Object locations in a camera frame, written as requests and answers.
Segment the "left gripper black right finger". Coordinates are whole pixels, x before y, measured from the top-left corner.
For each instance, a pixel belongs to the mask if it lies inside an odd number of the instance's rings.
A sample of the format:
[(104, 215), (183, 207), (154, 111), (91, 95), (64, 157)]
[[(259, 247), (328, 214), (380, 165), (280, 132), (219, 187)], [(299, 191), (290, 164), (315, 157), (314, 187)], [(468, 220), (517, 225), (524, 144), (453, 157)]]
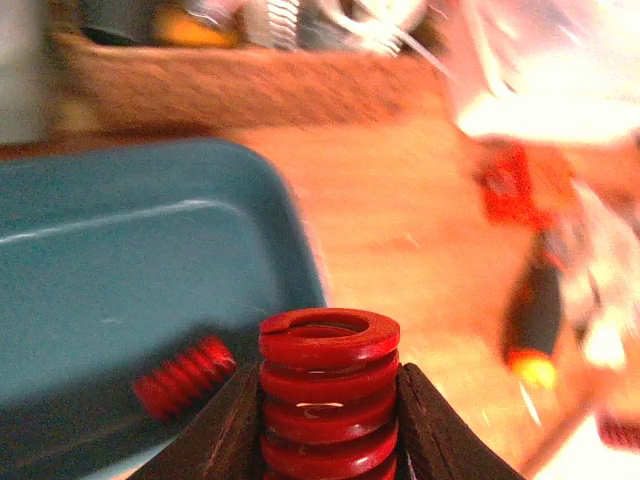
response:
[(415, 364), (398, 370), (397, 415), (407, 468), (400, 479), (519, 479)]

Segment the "red spring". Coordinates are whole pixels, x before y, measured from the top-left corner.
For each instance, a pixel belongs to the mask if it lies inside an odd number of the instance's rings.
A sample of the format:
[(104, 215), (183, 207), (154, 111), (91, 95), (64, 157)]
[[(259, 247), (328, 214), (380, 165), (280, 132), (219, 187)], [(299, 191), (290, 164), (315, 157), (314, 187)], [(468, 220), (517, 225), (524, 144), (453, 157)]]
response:
[(395, 320), (363, 310), (308, 308), (262, 322), (265, 478), (395, 477), (399, 340)]
[(214, 394), (236, 368), (227, 346), (217, 337), (208, 336), (137, 378), (132, 390), (151, 417), (165, 420)]

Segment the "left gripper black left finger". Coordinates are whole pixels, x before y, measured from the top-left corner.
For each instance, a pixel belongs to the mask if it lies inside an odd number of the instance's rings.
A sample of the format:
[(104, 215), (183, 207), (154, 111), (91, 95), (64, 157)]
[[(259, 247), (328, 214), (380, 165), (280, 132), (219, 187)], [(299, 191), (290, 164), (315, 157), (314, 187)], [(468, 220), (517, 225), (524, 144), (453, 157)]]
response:
[(131, 477), (154, 479), (256, 479), (263, 472), (258, 448), (256, 363), (241, 367), (182, 433)]

